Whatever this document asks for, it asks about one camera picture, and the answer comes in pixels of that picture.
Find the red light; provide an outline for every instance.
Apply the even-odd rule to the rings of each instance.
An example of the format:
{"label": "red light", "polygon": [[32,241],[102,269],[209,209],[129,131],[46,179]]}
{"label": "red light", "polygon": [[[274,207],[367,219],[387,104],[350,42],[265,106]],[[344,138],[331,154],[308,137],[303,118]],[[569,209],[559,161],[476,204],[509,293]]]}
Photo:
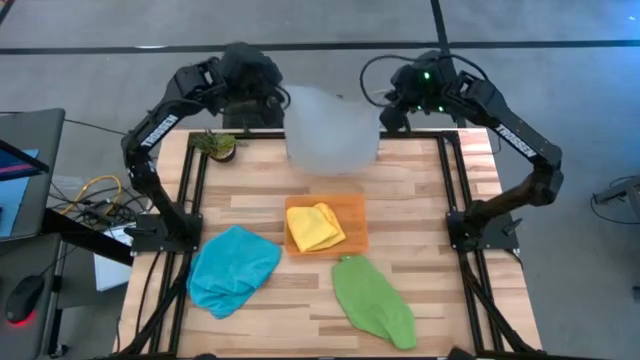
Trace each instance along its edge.
{"label": "red light", "polygon": [[12,327],[25,327],[25,326],[29,325],[31,320],[33,320],[35,317],[36,317],[36,312],[34,310],[29,315],[27,315],[26,319],[24,319],[22,321],[19,321],[17,323],[9,322],[9,325],[11,325]]}

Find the yellow towel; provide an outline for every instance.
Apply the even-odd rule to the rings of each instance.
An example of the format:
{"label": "yellow towel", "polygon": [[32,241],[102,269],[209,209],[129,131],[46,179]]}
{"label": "yellow towel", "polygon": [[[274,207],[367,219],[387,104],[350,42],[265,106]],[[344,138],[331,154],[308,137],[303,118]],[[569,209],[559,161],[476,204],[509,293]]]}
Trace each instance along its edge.
{"label": "yellow towel", "polygon": [[346,239],[336,215],[323,203],[289,208],[287,224],[300,252],[326,249]]}
{"label": "yellow towel", "polygon": [[328,239],[326,239],[325,241],[321,242],[318,245],[312,246],[309,249],[309,251],[316,251],[316,250],[330,248],[347,238],[347,236],[344,234],[344,231],[342,231],[342,228],[340,227],[340,223],[338,222],[338,218],[336,217],[336,214],[333,212],[333,210],[331,210],[331,208],[327,204],[319,203],[319,204],[316,204],[314,208],[322,212],[322,215],[324,215],[327,221],[337,230],[337,234],[329,237]]}

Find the computer mouse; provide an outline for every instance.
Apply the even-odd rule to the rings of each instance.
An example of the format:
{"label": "computer mouse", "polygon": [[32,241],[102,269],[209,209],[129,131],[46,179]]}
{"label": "computer mouse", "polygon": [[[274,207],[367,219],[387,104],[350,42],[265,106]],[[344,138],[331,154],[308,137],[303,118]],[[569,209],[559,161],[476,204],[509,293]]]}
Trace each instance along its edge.
{"label": "computer mouse", "polygon": [[44,279],[42,276],[31,275],[20,280],[7,298],[7,304],[4,308],[7,320],[12,324],[26,320],[35,309],[43,288]]}

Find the blue towel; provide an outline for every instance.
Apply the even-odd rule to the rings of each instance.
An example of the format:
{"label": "blue towel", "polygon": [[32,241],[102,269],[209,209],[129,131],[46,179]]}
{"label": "blue towel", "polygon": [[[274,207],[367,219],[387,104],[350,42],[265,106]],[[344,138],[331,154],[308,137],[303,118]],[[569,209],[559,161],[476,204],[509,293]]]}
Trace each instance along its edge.
{"label": "blue towel", "polygon": [[191,264],[187,289],[194,304],[224,319],[241,307],[280,262],[280,246],[240,226],[210,240]]}

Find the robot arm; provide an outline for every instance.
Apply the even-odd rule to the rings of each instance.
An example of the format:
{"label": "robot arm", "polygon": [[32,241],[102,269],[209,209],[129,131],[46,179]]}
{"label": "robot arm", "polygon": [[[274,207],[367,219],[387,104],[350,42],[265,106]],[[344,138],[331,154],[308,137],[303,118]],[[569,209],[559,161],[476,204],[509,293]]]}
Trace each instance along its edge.
{"label": "robot arm", "polygon": [[465,71],[446,76],[440,61],[446,57],[430,51],[398,69],[391,79],[394,90],[386,95],[392,105],[383,110],[380,121],[387,131],[394,132],[408,122],[408,112],[458,115],[493,130],[533,164],[533,172],[520,185],[490,200],[475,200],[461,214],[457,231],[462,237],[478,238],[497,216],[523,205],[555,201],[564,178],[560,171],[562,151],[514,114],[488,79]]}
{"label": "robot arm", "polygon": [[142,224],[139,217],[136,229],[129,230],[134,236],[134,251],[136,237],[146,238],[140,242],[155,239],[151,242],[156,244],[160,238],[168,238],[190,248],[191,241],[197,244],[201,230],[201,220],[187,215],[162,188],[149,151],[183,118],[205,108],[216,116],[227,106],[253,102],[262,110],[265,123],[281,123],[284,98],[277,91],[281,81],[271,59],[244,43],[230,45],[222,59],[213,57],[175,73],[160,103],[121,141],[132,187],[148,196],[160,212],[155,218],[143,215]]}

